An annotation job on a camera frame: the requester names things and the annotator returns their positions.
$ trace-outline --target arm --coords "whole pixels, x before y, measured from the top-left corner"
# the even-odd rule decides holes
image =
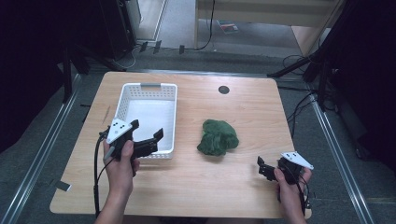
[[[108,152],[109,145],[104,141],[105,155]],[[106,168],[109,183],[109,193],[105,202],[105,206],[95,223],[122,223],[123,214],[129,196],[134,189],[133,171],[130,162],[134,153],[134,143],[127,141],[122,149],[120,161],[112,161]],[[139,161],[134,160],[134,169],[137,171]]]
[[[300,204],[300,195],[297,186],[289,185],[286,182],[285,176],[281,170],[274,170],[277,182],[278,182],[278,192],[280,193],[281,207],[284,213],[285,219],[290,224],[303,224],[306,223],[304,214],[302,212]],[[311,170],[304,168],[303,179],[308,182],[311,178]],[[299,183],[300,187],[303,189],[304,184]]]

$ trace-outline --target wooden desk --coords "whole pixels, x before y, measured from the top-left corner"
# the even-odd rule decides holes
[[[343,0],[218,0],[213,20],[290,25],[303,56],[313,49]],[[198,20],[210,20],[213,0],[195,1],[194,46],[198,48]]]
[[[281,217],[276,182],[259,175],[257,157],[276,166],[280,153],[293,151],[289,128],[276,83],[268,78],[206,77],[115,73],[105,74],[67,163],[62,181],[73,185],[57,190],[54,213],[93,214],[93,152],[98,133],[110,124],[129,82],[177,84],[177,124],[174,158],[142,161],[125,214],[179,217]],[[219,86],[230,88],[219,93]],[[110,106],[106,121],[106,111]],[[206,119],[222,119],[236,130],[240,145],[223,157],[197,150]],[[100,179],[100,203],[108,193]]]

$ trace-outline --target crumpled green cloth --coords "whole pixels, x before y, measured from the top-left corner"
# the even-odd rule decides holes
[[[205,155],[225,155],[227,149],[236,148],[239,144],[235,129],[224,120],[207,119],[203,128],[202,140],[197,148]]]

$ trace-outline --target plastic basket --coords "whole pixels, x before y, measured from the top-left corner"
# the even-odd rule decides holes
[[[170,160],[175,144],[177,85],[169,83],[126,83],[122,87],[116,118],[125,122],[139,120],[134,141],[152,138],[163,128],[158,151],[142,159]]]

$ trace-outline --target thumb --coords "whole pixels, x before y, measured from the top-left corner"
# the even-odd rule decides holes
[[[280,187],[288,185],[288,182],[286,182],[286,179],[285,179],[285,175],[283,174],[283,172],[281,170],[279,170],[278,168],[275,168],[274,174],[275,174],[276,180],[279,183]]]
[[[134,142],[128,140],[125,142],[122,148],[120,163],[126,163],[131,165],[132,154],[134,154]]]

